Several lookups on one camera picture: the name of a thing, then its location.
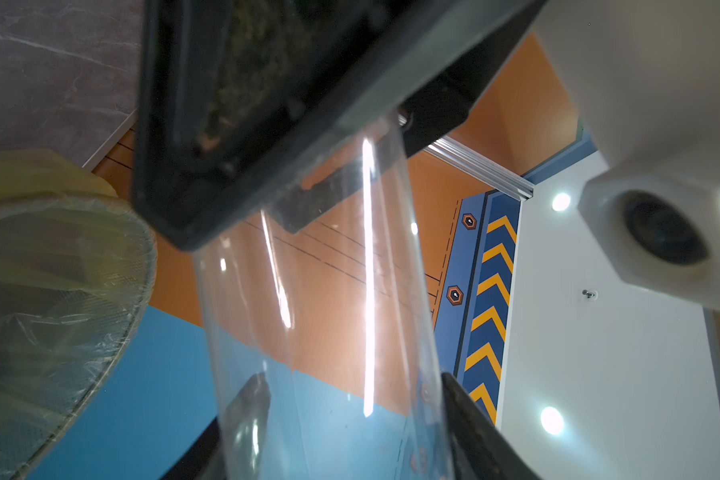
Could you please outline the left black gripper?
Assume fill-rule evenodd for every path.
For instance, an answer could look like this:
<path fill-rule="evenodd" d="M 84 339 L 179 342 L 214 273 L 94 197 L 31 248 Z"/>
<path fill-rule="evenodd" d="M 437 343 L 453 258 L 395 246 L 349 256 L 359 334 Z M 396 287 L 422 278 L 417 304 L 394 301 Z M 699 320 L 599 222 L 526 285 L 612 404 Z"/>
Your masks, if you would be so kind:
<path fill-rule="evenodd" d="M 540 1 L 148 1 L 132 202 L 194 251 L 386 114 L 408 158 L 464 124 Z M 297 234 L 360 189 L 345 165 L 267 209 Z"/>

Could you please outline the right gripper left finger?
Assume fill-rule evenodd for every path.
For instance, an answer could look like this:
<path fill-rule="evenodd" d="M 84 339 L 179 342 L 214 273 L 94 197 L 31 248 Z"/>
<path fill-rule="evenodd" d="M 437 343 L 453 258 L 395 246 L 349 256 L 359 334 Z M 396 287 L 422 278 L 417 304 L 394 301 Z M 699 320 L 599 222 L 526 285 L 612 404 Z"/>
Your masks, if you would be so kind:
<path fill-rule="evenodd" d="M 266 443 L 271 392 L 262 372 L 252 375 L 164 479 L 257 479 Z"/>

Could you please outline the tall jar with clear lid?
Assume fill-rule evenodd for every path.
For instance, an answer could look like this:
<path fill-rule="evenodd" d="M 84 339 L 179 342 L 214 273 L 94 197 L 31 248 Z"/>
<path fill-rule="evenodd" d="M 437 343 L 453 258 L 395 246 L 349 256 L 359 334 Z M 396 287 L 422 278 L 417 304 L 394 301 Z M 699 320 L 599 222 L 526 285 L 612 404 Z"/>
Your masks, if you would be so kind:
<path fill-rule="evenodd" d="M 297 234 L 267 213 L 345 165 L 360 189 Z M 440 369 L 398 117 L 386 114 L 193 257 L 219 414 L 271 392 L 257 479 L 450 479 Z"/>

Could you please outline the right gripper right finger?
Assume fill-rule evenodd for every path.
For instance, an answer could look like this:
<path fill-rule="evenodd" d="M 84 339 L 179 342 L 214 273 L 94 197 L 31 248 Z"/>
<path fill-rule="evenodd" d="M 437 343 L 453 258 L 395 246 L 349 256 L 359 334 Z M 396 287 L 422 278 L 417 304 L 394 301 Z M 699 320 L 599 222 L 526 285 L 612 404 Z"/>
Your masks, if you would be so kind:
<path fill-rule="evenodd" d="M 456 479 L 540 480 L 451 373 L 441 384 Z"/>

